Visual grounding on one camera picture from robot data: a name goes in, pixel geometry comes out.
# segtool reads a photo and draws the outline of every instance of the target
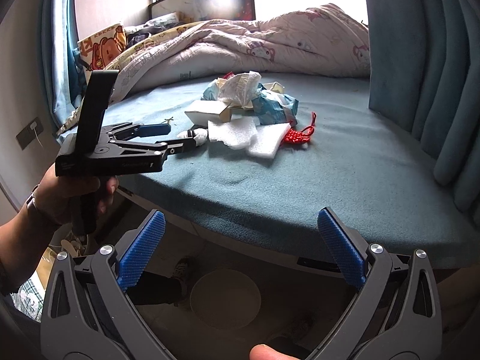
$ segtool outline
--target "white foam sheet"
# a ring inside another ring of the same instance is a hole
[[[254,157],[274,158],[283,137],[290,129],[289,123],[258,126],[247,153]]]
[[[223,142],[234,150],[244,149],[250,145],[251,139],[257,134],[253,117],[242,117],[229,123],[208,121],[208,137],[210,142]]]

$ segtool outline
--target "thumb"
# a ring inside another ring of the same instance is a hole
[[[61,197],[71,198],[95,192],[100,188],[100,180],[97,177],[59,177],[58,189]]]
[[[250,360],[298,360],[273,350],[265,344],[254,346],[250,351]]]

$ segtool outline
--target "mattress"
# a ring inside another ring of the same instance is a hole
[[[191,128],[183,110],[210,80],[133,95],[106,111],[104,125],[173,117],[174,138]],[[169,157],[160,173],[122,176],[121,185],[214,232],[299,257],[333,261],[316,230],[318,211],[330,206],[347,226],[390,252],[422,248],[435,268],[477,261],[479,232],[456,209],[450,190],[435,183],[435,161],[419,143],[368,109],[367,80],[263,74],[262,82],[272,81],[299,100],[300,128],[316,112],[310,144],[283,145],[265,160],[207,143]]]

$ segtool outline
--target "white cable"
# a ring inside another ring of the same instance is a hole
[[[38,139],[38,135],[37,135],[37,128],[36,127],[33,127],[33,131],[35,133],[35,137],[37,137],[37,141],[40,143],[40,146],[42,147],[42,149],[44,149],[43,145],[42,145],[42,142],[40,142],[40,139]]]

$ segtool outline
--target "cardboard box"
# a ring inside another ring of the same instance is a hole
[[[221,101],[196,100],[185,110],[193,124],[208,127],[208,121],[227,123],[232,118],[229,106]]]

